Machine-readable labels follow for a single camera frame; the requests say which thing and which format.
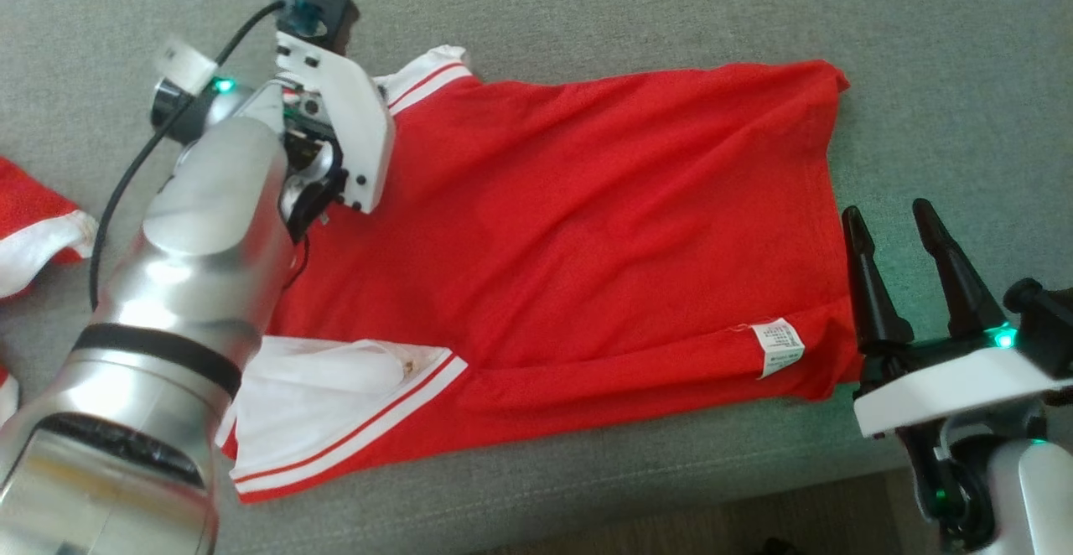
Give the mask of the large grey sofa ottoman cushion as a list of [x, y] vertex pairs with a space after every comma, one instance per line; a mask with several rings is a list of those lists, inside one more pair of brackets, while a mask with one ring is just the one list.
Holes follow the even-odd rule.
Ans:
[[[947, 313], [910, 205], [931, 200], [997, 296], [1073, 284], [1073, 0], [356, 0], [377, 75], [461, 44], [486, 79], [824, 59], [832, 140], [897, 309]], [[218, 52], [269, 0], [0, 0], [0, 155], [101, 211], [149, 135], [161, 40]], [[221, 479], [218, 555], [658, 552], [939, 555], [893, 439], [829, 401], [717, 407], [349, 474], [244, 506]]]

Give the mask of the red white-sleeved Bulls jersey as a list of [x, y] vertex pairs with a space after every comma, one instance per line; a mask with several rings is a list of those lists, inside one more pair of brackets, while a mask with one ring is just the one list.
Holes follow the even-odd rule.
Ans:
[[242, 503], [858, 371], [838, 67], [540, 85], [445, 44], [378, 84], [380, 206], [311, 227], [217, 433]]

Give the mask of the red white-trimmed knit garment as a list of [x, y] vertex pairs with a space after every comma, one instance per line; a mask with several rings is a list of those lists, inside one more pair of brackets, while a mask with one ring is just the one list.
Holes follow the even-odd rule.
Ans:
[[88, 260], [95, 233], [92, 215], [0, 155], [0, 309], [46, 266]]

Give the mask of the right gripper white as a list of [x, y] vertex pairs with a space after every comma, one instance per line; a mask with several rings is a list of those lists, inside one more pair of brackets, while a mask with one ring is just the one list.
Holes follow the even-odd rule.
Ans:
[[[913, 200], [920, 240], [934, 258], [949, 334], [968, 338], [1006, 317], [934, 204]], [[874, 263], [874, 240], [856, 206], [842, 211], [858, 349], [915, 340]], [[913, 472], [915, 503], [943, 550], [1060, 550], [1062, 448], [1047, 436], [1045, 401], [1062, 392], [1011, 345], [890, 380], [855, 399], [863, 436], [893, 435]]]

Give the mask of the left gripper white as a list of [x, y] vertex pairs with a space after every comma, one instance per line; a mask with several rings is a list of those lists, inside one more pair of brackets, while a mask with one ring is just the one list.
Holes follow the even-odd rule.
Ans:
[[374, 81], [342, 55], [278, 32], [277, 65], [288, 161], [280, 211], [288, 234], [299, 242], [332, 204], [376, 210], [395, 125]]

